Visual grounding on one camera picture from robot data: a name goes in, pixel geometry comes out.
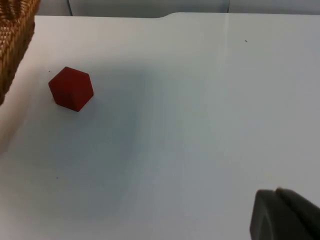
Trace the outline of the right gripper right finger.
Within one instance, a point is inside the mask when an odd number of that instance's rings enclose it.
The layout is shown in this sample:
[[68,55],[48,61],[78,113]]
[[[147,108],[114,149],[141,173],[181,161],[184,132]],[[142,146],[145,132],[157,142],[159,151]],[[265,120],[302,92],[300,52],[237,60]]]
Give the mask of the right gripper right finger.
[[277,188],[276,194],[294,212],[314,240],[320,239],[320,208],[297,192]]

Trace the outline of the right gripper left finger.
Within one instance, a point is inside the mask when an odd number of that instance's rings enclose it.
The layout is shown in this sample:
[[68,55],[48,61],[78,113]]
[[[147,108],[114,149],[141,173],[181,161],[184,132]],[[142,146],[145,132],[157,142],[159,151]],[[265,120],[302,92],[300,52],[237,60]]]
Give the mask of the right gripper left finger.
[[249,231],[252,240],[313,240],[276,190],[256,192]]

